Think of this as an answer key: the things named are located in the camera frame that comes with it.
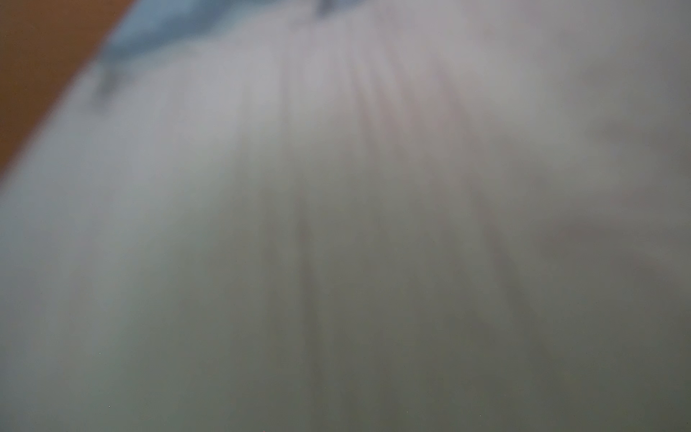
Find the white paper bag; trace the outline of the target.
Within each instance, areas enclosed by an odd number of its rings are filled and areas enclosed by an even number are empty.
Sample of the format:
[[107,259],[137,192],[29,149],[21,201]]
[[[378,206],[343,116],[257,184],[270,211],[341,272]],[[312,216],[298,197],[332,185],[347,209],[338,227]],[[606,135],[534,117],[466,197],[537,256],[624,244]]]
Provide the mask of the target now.
[[689,2],[93,64],[1,190],[1,428],[689,430]]

